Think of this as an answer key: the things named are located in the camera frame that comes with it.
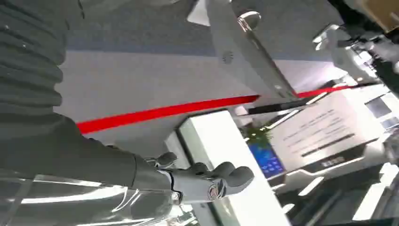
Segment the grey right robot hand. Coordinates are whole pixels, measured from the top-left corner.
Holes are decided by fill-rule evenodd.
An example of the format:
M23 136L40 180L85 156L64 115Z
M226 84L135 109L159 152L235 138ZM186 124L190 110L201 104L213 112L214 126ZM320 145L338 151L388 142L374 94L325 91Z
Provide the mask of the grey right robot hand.
M184 201L211 202L237 194L254 179L248 167L224 162L159 170L142 157L84 137L69 118L50 114L0 116L0 167L25 176L54 176L129 188L173 191Z

